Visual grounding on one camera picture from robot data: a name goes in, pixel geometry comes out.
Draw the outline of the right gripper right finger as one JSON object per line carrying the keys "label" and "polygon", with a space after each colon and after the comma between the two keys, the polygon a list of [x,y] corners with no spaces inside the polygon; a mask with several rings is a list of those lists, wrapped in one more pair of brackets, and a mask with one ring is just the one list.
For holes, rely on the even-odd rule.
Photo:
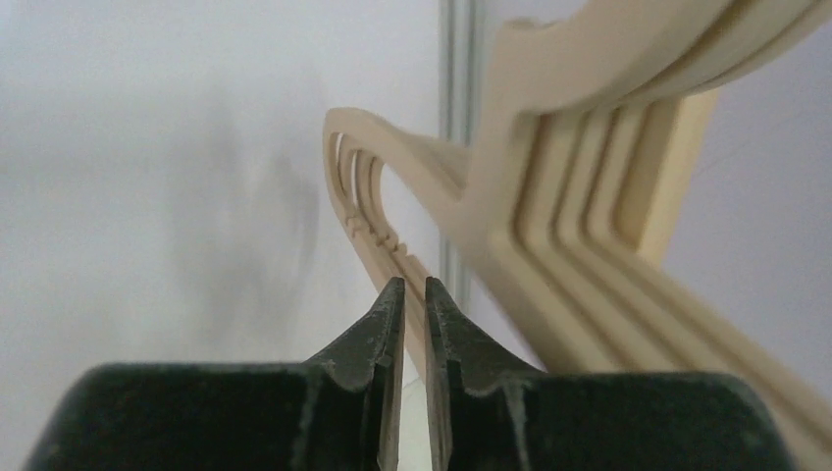
{"label": "right gripper right finger", "polygon": [[766,407],[725,374],[549,375],[426,281],[437,470],[793,470]]}

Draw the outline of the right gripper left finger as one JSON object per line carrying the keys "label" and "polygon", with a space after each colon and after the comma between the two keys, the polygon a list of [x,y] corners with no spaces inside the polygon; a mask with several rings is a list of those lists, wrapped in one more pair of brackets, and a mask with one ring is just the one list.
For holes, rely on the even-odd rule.
{"label": "right gripper left finger", "polygon": [[28,470],[393,470],[405,284],[299,363],[102,364],[66,392]]}

